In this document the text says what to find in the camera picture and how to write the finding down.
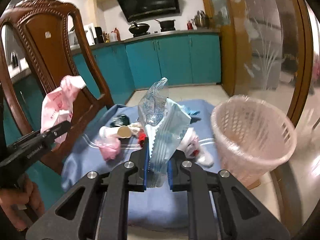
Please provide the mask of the person's left hand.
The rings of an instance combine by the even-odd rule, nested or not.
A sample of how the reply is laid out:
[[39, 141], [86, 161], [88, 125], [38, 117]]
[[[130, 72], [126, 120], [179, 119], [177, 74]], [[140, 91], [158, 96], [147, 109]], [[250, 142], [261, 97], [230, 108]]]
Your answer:
[[27, 175], [21, 189], [1, 189], [1, 208], [18, 231], [27, 228], [26, 222], [17, 211], [22, 205], [29, 205], [39, 217], [45, 212], [39, 187]]

